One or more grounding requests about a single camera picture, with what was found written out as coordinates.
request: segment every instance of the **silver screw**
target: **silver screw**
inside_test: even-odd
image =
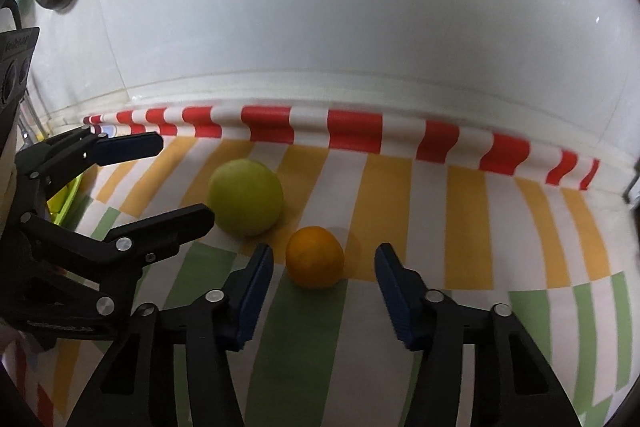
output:
[[[444,301],[444,295],[442,294],[442,292],[439,292],[438,290],[429,290],[427,292],[427,300],[429,302],[442,302]]]
[[[111,315],[116,305],[111,297],[100,297],[95,303],[95,309],[100,315]]]
[[[222,290],[211,290],[204,298],[209,302],[218,302],[225,298],[225,293]]]
[[[146,302],[144,304],[140,304],[136,311],[143,317],[146,317],[147,315],[151,315],[154,311],[156,311],[156,307],[153,304]]]
[[[133,241],[129,237],[121,237],[116,241],[116,249],[121,252],[126,252],[133,245]]]
[[[494,312],[496,315],[500,315],[500,317],[508,317],[511,315],[511,306],[508,304],[496,304],[494,306]]]

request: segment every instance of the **orange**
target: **orange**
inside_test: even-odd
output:
[[[289,238],[285,263],[289,277],[298,286],[329,288],[342,277],[344,252],[328,230],[305,227]]]

